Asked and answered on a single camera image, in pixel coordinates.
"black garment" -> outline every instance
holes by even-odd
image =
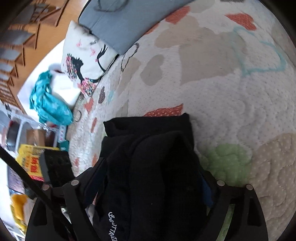
[[[104,125],[107,185],[94,216],[102,241],[193,240],[206,207],[189,116],[115,118]]]

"bed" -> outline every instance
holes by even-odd
[[[270,241],[296,210],[296,49],[259,1],[194,1],[156,24],[80,97],[68,128],[75,175],[94,165],[103,121],[191,117],[203,167],[252,184]],[[228,220],[218,240],[223,240]]]

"silver screw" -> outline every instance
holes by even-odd
[[[73,180],[72,182],[71,182],[71,185],[72,186],[76,186],[76,185],[78,185],[79,184],[79,181],[78,180]]]
[[[49,189],[49,185],[47,185],[47,184],[45,184],[43,187],[42,187],[42,190],[43,191],[46,191],[46,190],[48,190]]]
[[[246,185],[246,188],[247,188],[248,190],[250,190],[250,191],[253,190],[253,186],[252,186],[251,184],[247,184],[247,185]]]
[[[225,182],[222,181],[222,180],[218,180],[217,181],[217,184],[220,186],[220,187],[223,187],[225,185]]]

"pillow with woman silhouette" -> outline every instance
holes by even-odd
[[[74,21],[65,38],[61,70],[85,97],[91,97],[117,53]]]

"teal cloth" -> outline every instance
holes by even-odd
[[[67,126],[73,122],[73,114],[68,106],[52,95],[50,71],[41,73],[30,95],[30,109],[37,111],[40,123],[50,121]]]

